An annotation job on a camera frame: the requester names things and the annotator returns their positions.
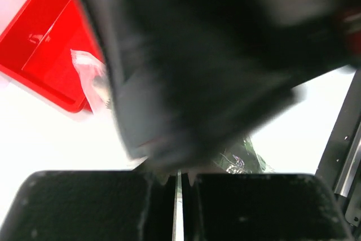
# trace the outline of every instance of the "red tray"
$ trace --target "red tray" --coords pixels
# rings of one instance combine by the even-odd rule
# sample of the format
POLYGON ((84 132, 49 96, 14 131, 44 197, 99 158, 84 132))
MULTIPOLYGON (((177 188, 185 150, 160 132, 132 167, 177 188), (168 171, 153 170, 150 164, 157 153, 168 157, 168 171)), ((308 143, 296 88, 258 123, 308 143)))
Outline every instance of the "red tray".
POLYGON ((71 49, 100 58, 76 0, 27 0, 0 36, 0 71, 63 109, 90 110, 71 49))

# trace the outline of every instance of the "red container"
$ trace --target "red container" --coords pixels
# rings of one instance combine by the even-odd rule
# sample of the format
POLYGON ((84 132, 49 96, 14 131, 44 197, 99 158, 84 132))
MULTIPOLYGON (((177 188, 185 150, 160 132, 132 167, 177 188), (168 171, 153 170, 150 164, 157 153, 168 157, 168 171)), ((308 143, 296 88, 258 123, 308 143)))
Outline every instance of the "red container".
POLYGON ((72 50, 100 58, 76 0, 27 0, 0 36, 0 71, 63 109, 89 109, 72 50))

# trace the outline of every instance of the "red object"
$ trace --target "red object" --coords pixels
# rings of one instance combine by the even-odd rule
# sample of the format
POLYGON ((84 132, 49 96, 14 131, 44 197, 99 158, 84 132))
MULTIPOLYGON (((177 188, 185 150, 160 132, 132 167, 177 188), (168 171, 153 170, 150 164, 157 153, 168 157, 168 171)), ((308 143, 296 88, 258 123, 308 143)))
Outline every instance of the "red object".
POLYGON ((63 109, 90 110, 72 50, 100 51, 76 0, 27 0, 0 36, 0 71, 63 109))

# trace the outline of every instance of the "red plastic bin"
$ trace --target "red plastic bin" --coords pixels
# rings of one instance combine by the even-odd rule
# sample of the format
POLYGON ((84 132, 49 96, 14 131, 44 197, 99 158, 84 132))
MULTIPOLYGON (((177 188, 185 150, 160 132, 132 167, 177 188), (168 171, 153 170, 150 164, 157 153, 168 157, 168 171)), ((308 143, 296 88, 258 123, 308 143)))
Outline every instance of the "red plastic bin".
POLYGON ((100 58, 76 0, 27 0, 0 36, 0 71, 70 112, 90 110, 72 50, 100 58))

